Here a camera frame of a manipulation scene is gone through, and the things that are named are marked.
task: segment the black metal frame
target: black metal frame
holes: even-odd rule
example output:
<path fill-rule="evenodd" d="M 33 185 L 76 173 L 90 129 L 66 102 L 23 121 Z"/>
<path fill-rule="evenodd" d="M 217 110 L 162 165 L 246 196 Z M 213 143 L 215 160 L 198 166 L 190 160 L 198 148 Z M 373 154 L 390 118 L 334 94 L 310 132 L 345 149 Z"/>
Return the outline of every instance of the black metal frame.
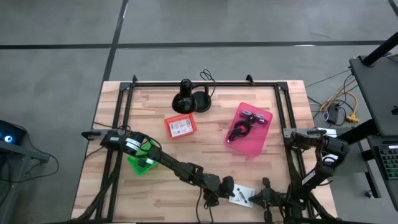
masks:
<path fill-rule="evenodd" d="M 206 83 L 209 86 L 213 86 L 212 83 L 210 82 L 195 82 L 199 84 L 204 84 Z M 116 102 L 116 108 L 115 108 L 115 113 L 114 113 L 114 118 L 113 118 L 113 128 L 118 128 L 118 123 L 119 123 L 119 117 L 120 117 L 120 110 L 121 110 L 121 105 L 122 105 L 122 98 L 124 92 L 127 90 L 128 95 L 127 95 L 127 101 L 126 101 L 126 108 L 124 111 L 124 116 L 123 116 L 123 123 L 122 125 L 127 125 L 128 124 L 128 119 L 129 119 L 129 111 L 131 107 L 131 101 L 132 101 L 132 91 L 135 87 L 178 87 L 180 86 L 180 82 L 137 82 L 137 78 L 133 76 L 132 82 L 121 82 L 119 86 L 119 94 L 118 94 L 118 99 Z M 277 108 L 278 108 L 278 114 L 279 114 L 279 119 L 280 119 L 280 127 L 281 127 L 281 135 L 284 140 L 286 138 L 283 135 L 283 130 L 287 128 L 286 121 L 285 121 L 285 114 L 282 106 L 282 100 L 280 96 L 280 91 L 282 90 L 285 95 L 285 100 L 286 100 L 286 105 L 287 105 L 287 112 L 288 112 L 288 117 L 289 117 L 289 122 L 290 122 L 290 127 L 291 128 L 296 128 L 295 124 L 295 119 L 294 119 L 294 113 L 293 113 L 293 107 L 292 103 L 290 100 L 290 95 L 289 95 L 289 88 L 287 85 L 287 82 L 254 82 L 252 77 L 248 75 L 246 77 L 246 81 L 241 81 L 241 82 L 218 82 L 217 86 L 253 86 L 253 87 L 259 87 L 259 86 L 264 86 L 264 87 L 272 87 L 274 88 L 275 91 L 275 98 L 277 102 Z M 285 145 L 285 153 L 286 153 L 286 158 L 287 158 L 287 165 L 289 167 L 289 174 L 290 174 L 290 182 L 295 182 L 297 181 L 297 175 L 300 176 L 300 178 L 303 178 L 306 175 L 305 172 L 305 166 L 304 166 L 304 160 L 301 154 L 296 154 L 297 156 L 297 162 L 298 162 L 298 172 L 294 166 L 293 162 L 293 154 L 290 146 L 284 141 Z M 113 152 L 108 151 L 106 155 L 106 160 L 105 160 L 105 165 L 104 165 L 104 172 L 103 172 L 103 178 L 102 178 L 102 183 L 101 187 L 104 186 L 104 184 L 109 181 L 109 173 L 111 170 L 111 160 L 112 160 Z M 114 165 L 114 170 L 115 169 L 120 169 L 121 168 L 121 162 L 123 158 L 123 152 L 118 151 L 117 157 L 116 157 L 116 163 Z M 113 180 L 112 183 L 112 189 L 111 189 L 111 196 L 110 196 L 110 201 L 109 201 L 109 208 L 108 208 L 108 213 L 106 215 L 106 218 L 102 217 L 102 212 L 103 212 L 103 199 L 100 201 L 96 208 L 96 214 L 95 214 L 95 219 L 99 223 L 106 223 L 106 222 L 112 222 L 113 221 L 113 215 L 114 215 L 114 206 L 116 203 L 116 196 L 117 196 L 117 190 L 118 190 L 118 182 L 119 182 L 119 173 L 117 174 L 117 177 Z M 299 217 L 296 218 L 301 218 L 301 208 L 300 207 L 295 207 L 292 208 L 293 214 L 297 214 L 297 211 L 300 213 L 298 214 Z M 310 215 L 310 217 L 314 216 L 313 213 L 313 207 L 311 204 L 307 204 L 307 210 Z"/>

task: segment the pink plastic bin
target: pink plastic bin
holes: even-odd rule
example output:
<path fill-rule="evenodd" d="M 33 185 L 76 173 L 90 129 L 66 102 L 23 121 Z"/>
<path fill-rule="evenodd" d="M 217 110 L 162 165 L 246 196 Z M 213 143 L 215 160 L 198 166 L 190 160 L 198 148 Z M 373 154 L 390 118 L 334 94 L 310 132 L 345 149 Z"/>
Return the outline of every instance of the pink plastic bin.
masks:
<path fill-rule="evenodd" d="M 245 120 L 245 118 L 239 116 L 243 110 L 247 110 L 255 114 L 262 114 L 264 116 L 264 119 L 268 121 L 268 123 L 267 124 L 254 123 L 253 126 L 257 128 L 251 128 L 250 133 L 247 136 L 242 138 L 237 138 L 237 140 L 235 141 L 227 142 L 229 132 L 234 129 L 235 123 L 237 121 Z M 232 149 L 242 152 L 247 156 L 256 157 L 262 151 L 262 147 L 264 145 L 264 142 L 266 141 L 271 121 L 272 121 L 272 113 L 242 102 L 239 104 L 238 110 L 236 111 L 231 127 L 229 127 L 229 131 L 225 137 L 224 144 Z"/>

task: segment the lamp base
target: lamp base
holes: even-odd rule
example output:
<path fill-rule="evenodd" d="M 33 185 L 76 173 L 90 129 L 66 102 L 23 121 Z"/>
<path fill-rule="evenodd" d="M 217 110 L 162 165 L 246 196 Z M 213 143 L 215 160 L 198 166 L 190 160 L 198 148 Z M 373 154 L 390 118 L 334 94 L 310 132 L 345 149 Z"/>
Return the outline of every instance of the lamp base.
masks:
<path fill-rule="evenodd" d="M 206 96 L 204 91 L 196 91 L 192 93 L 197 101 L 197 110 L 195 112 L 205 112 L 211 106 L 211 98 L 209 95 Z"/>

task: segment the black power adapter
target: black power adapter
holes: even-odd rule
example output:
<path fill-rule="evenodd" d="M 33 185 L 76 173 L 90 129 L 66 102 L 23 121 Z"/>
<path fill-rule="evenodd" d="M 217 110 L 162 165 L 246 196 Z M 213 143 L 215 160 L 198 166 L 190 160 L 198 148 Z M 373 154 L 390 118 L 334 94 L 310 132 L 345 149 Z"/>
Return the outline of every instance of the black power adapter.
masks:
<path fill-rule="evenodd" d="M 338 119 L 338 103 L 331 103 L 328 108 L 328 117 L 325 118 L 327 122 L 336 124 Z"/>

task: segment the green plastic container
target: green plastic container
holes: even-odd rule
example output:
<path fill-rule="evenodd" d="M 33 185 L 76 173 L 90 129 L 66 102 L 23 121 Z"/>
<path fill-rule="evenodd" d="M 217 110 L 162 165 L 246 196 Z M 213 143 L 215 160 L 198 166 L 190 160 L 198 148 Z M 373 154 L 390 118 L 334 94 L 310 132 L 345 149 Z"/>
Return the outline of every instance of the green plastic container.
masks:
<path fill-rule="evenodd" d="M 141 148 L 143 150 L 149 150 L 150 149 L 150 143 L 147 142 L 147 143 L 143 144 L 141 146 Z M 146 155 L 146 154 L 147 154 L 147 152 L 142 151 L 142 150 L 137 152 L 137 156 Z M 137 175 L 144 175 L 146 172 L 148 172 L 148 170 L 152 169 L 153 167 L 155 167 L 157 165 L 157 162 L 154 161 L 153 164 L 147 164 L 145 167 L 141 167 L 140 165 L 138 165 L 138 162 L 140 160 L 146 161 L 146 159 L 137 159 L 137 158 L 132 157 L 132 156 L 127 157 L 128 163 L 130 164 L 131 168 L 136 172 Z"/>

